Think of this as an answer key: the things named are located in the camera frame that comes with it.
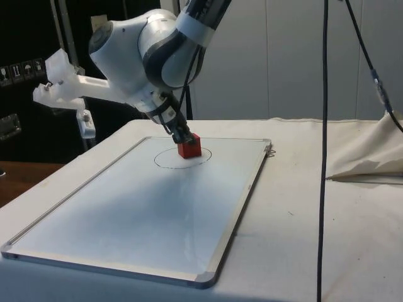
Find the aluminum whiteboard frame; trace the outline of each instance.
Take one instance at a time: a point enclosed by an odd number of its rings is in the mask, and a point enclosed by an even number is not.
[[[180,272],[172,272],[172,271],[162,271],[157,269],[151,269],[149,267],[139,267],[139,266],[130,266],[130,270],[127,269],[117,269],[116,267],[105,267],[104,263],[85,260],[85,263],[76,263],[77,257],[70,259],[68,257],[57,256],[58,259],[49,259],[50,254],[42,254],[38,252],[30,252],[27,251],[27,254],[23,253],[13,253],[9,250],[12,249],[13,245],[18,242],[24,235],[26,235],[32,228],[34,228],[38,223],[40,223],[45,217],[55,211],[60,205],[69,200],[73,195],[79,192],[82,188],[87,186],[91,181],[96,179],[98,176],[102,175],[105,170],[113,166],[116,162],[126,156],[129,152],[139,146],[141,143],[144,143],[146,140],[151,138],[164,138],[164,137],[145,137],[139,142],[137,142],[134,146],[130,147],[127,151],[118,156],[115,160],[109,163],[106,167],[96,173],[93,177],[84,182],[77,189],[73,190],[70,194],[68,194],[65,198],[51,207],[48,211],[38,217],[33,223],[29,224],[26,228],[24,228],[21,232],[19,232],[16,236],[14,236],[11,240],[7,241],[0,249],[1,254],[6,259],[14,259],[14,260],[22,260],[27,262],[33,262],[37,264],[45,264],[49,266],[57,266],[57,267],[65,267],[69,269],[77,269],[80,271],[88,271],[88,272],[98,272],[102,274],[109,274],[114,276],[123,276],[123,277],[131,277],[134,279],[140,279],[145,281],[153,281],[153,282],[162,282],[168,284],[174,284],[179,286],[187,286],[198,289],[205,289],[213,286],[219,277],[220,270],[224,264],[225,256],[230,249],[233,234],[237,230],[237,226],[241,221],[243,212],[246,209],[247,202],[251,197],[251,193],[253,191],[254,185],[256,184],[256,180],[258,179],[259,173],[264,164],[265,158],[269,157],[270,149],[271,149],[271,140],[268,139],[244,139],[244,138],[208,138],[211,140],[250,140],[250,141],[260,141],[266,142],[266,145],[262,149],[259,156],[256,158],[256,165],[253,168],[252,174],[241,193],[241,197],[238,199],[236,207],[234,208],[233,216],[230,218],[224,232],[221,235],[220,241],[212,255],[210,263],[207,266],[207,271],[203,274],[188,274],[188,273],[180,273]]]

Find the white fabric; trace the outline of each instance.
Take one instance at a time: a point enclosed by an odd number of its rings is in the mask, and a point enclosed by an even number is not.
[[[191,121],[201,137],[270,138],[218,283],[197,290],[0,258],[0,301],[315,301],[321,173],[318,121]],[[329,124],[329,159],[373,127]],[[0,209],[0,244],[145,136],[133,121]],[[327,183],[324,301],[403,301],[403,187]]]
[[[399,113],[395,115],[403,120]],[[357,133],[354,140],[342,142],[332,156],[327,176],[340,181],[403,184],[403,133],[389,114]]]

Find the white robot link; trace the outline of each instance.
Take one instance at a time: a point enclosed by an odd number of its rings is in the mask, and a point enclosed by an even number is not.
[[[59,50],[46,61],[48,80],[34,101],[76,109],[82,136],[95,127],[81,97],[128,103],[161,124],[175,143],[194,140],[172,94],[193,81],[231,0],[191,0],[178,18],[163,9],[126,21],[108,21],[89,41],[89,55],[106,80],[78,75]]]

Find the whiteboard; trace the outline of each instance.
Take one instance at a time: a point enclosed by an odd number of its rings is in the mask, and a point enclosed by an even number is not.
[[[270,141],[201,144],[202,156],[185,160],[170,138],[145,138],[11,239],[2,255],[213,285]]]

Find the wooden floor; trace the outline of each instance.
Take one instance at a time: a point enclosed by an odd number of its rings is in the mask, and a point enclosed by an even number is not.
[[[0,162],[0,208],[63,167],[62,164]]]

